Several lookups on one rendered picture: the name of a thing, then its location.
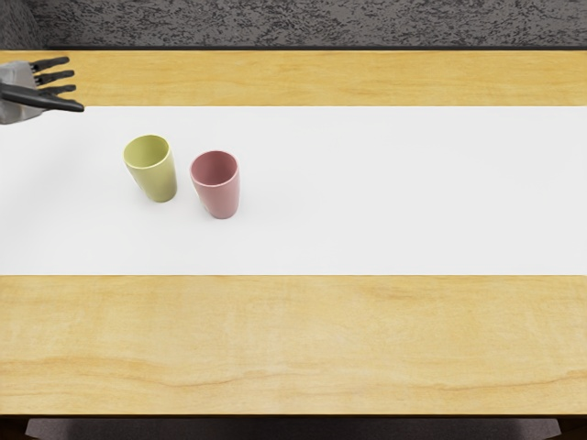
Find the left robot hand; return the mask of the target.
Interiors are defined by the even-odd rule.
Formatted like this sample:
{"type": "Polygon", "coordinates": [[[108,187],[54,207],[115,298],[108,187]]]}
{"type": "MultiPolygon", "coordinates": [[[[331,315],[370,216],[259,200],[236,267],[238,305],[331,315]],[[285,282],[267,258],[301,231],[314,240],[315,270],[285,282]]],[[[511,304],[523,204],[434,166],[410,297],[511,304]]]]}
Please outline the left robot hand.
{"type": "Polygon", "coordinates": [[[58,57],[0,64],[0,125],[24,122],[49,110],[82,113],[83,104],[61,97],[74,92],[74,84],[50,86],[74,76],[74,70],[48,72],[69,61],[68,57],[58,57]]]}

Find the yellow-green cup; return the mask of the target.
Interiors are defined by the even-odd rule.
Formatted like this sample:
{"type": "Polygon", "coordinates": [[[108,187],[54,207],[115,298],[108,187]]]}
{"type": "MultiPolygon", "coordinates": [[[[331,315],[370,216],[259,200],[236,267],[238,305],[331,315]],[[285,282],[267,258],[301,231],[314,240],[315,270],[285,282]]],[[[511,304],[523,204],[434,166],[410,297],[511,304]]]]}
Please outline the yellow-green cup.
{"type": "Polygon", "coordinates": [[[131,140],[123,160],[138,187],[157,203],[170,201],[177,193],[172,150],[166,139],[146,135],[131,140]]]}

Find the pink cup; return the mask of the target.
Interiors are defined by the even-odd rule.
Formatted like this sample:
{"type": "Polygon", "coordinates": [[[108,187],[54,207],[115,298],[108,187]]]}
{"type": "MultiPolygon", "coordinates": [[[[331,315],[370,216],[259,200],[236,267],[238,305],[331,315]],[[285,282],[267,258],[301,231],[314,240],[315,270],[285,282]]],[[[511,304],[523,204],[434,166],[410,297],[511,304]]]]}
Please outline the pink cup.
{"type": "Polygon", "coordinates": [[[221,150],[202,153],[193,160],[190,177],[201,203],[214,218],[228,219],[237,212],[240,180],[234,156],[221,150]]]}

